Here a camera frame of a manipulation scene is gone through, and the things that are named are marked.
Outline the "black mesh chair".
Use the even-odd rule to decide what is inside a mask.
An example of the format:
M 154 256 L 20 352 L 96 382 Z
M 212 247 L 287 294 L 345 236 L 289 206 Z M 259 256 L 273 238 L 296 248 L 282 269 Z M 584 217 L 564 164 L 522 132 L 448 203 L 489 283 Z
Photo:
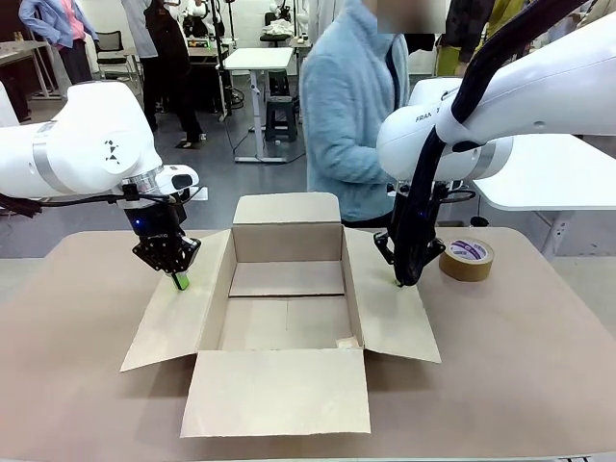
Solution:
M 120 31 L 97 32 L 95 42 L 96 63 L 102 80 L 128 80 L 139 82 L 137 60 L 124 47 Z

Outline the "person in white shirt grey trousers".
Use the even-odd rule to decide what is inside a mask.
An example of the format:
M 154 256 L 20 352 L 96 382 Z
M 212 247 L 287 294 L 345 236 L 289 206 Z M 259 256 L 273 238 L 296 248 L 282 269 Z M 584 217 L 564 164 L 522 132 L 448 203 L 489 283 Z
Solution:
M 157 58 L 158 53 L 145 24 L 145 10 L 152 0 L 120 0 L 133 42 L 140 58 Z

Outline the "brown packing tape roll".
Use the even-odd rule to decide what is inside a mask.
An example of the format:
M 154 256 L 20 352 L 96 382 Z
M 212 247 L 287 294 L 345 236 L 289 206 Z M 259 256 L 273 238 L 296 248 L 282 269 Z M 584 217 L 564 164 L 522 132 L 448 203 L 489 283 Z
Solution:
M 439 269 L 462 282 L 480 282 L 488 278 L 495 253 L 481 240 L 459 238 L 446 244 L 439 258 Z

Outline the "brown cardboard box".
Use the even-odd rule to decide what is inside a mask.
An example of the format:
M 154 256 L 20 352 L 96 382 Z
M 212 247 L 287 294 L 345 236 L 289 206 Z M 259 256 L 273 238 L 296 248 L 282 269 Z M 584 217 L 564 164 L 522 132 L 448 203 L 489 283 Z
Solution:
M 188 279 L 160 280 L 122 364 L 195 357 L 185 438 L 367 433 L 365 352 L 441 359 L 419 291 L 330 193 L 241 198 Z

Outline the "grey background table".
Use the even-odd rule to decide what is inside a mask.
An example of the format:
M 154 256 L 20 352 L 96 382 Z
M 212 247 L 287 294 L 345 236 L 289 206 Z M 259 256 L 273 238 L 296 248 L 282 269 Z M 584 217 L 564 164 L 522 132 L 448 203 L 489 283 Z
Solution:
M 38 87 L 29 96 L 38 101 L 64 98 L 59 77 L 53 66 L 53 50 L 45 41 L 13 40 L 0 42 L 0 68 L 23 61 L 32 63 Z

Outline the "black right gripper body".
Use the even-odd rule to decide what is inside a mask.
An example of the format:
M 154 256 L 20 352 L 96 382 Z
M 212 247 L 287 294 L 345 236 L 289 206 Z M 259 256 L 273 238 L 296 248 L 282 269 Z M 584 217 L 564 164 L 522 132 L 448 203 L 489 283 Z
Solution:
M 400 227 L 408 221 L 408 218 L 405 214 L 406 209 L 410 208 L 409 204 L 412 202 L 410 191 L 407 196 L 395 196 L 394 209 L 391 219 L 391 231 L 395 231 L 397 233 L 397 236 L 399 235 Z M 431 224 L 432 227 L 435 226 L 440 205 L 448 195 L 448 184 L 434 184 L 432 186 L 432 193 L 430 194 L 428 205 L 423 210 L 423 217 Z

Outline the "black stand pole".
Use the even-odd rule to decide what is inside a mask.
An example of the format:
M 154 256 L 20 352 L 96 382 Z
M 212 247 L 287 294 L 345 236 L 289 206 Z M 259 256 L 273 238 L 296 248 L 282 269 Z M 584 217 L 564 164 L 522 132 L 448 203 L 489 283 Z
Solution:
M 221 114 L 218 119 L 220 121 L 225 121 L 228 117 L 232 115 L 233 112 L 232 84 L 230 80 L 230 74 L 227 72 L 227 69 L 224 66 L 225 55 L 222 46 L 222 34 L 220 33 L 222 21 L 220 12 L 218 10 L 217 1 L 218 0 L 210 0 L 210 5 L 212 9 L 212 19 L 215 29 L 215 41 L 218 54 L 217 70 L 221 103 Z

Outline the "white standing desk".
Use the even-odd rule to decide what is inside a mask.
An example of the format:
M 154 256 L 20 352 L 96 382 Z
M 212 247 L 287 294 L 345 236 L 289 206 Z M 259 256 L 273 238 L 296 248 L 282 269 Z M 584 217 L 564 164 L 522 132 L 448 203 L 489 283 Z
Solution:
M 264 73 L 266 79 L 265 96 L 269 96 L 269 72 L 286 70 L 292 53 L 293 49 L 290 47 L 239 48 L 223 61 L 224 68 L 229 72 L 247 71 L 249 73 L 253 112 L 252 134 L 255 136 L 256 152 L 252 157 L 235 155 L 234 161 L 237 164 L 285 165 L 288 163 L 288 160 L 284 157 L 271 157 L 266 154 L 266 141 L 260 111 L 262 96 L 257 74 Z

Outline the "person in black apron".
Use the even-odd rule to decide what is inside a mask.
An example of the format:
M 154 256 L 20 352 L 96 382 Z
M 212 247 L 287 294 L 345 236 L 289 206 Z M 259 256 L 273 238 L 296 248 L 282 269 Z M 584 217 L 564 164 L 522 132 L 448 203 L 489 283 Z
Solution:
M 176 147 L 196 149 L 205 139 L 191 97 L 191 61 L 186 41 L 176 19 L 166 8 L 165 0 L 151 0 L 143 11 L 145 28 L 156 49 L 157 57 L 142 61 L 144 74 L 144 113 L 150 129 L 158 129 L 156 102 L 167 97 L 186 137 Z

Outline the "person in blue pink shirt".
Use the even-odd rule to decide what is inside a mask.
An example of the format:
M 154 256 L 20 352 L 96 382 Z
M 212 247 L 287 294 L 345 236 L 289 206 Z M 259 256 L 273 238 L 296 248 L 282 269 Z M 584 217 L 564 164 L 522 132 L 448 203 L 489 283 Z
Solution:
M 21 22 L 57 48 L 72 85 L 92 80 L 86 36 L 98 36 L 75 0 L 21 0 Z

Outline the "person's right forearm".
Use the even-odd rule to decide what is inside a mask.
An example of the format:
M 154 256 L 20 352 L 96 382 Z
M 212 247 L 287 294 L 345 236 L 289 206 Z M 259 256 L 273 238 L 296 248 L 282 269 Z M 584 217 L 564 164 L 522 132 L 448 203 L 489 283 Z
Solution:
M 316 191 L 339 193 L 350 186 L 385 186 L 393 182 L 381 167 L 374 147 L 341 141 L 313 146 L 309 166 L 310 183 Z

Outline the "person in beige top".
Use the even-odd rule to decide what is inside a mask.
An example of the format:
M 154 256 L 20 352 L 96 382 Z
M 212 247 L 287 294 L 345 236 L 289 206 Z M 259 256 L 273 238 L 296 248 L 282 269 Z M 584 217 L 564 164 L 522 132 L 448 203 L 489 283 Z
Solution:
M 550 44 L 614 12 L 616 12 L 616 0 L 587 0 L 552 26 L 543 44 Z

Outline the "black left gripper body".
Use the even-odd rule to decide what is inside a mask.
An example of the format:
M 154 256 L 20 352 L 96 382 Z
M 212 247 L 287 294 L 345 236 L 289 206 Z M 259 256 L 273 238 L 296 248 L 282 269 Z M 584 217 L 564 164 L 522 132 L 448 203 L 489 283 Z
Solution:
M 181 228 L 187 215 L 182 204 L 152 202 L 143 208 L 125 209 L 125 216 L 148 248 L 178 248 L 185 232 Z

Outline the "office chair with white cloth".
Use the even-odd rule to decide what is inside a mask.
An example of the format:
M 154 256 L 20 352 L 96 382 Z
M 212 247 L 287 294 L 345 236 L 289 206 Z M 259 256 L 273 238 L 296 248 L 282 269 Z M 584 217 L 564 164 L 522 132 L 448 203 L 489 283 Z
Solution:
M 294 26 L 285 17 L 268 12 L 264 16 L 264 27 L 259 40 L 267 47 L 284 46 L 294 36 Z

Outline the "large white side table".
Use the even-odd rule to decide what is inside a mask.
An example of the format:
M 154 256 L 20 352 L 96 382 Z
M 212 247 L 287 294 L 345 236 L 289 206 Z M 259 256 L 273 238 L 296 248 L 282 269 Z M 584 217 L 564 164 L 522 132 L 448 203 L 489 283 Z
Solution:
M 474 184 L 495 209 L 556 213 L 541 247 L 548 260 L 575 213 L 616 211 L 616 159 L 572 135 L 517 136 L 505 166 Z

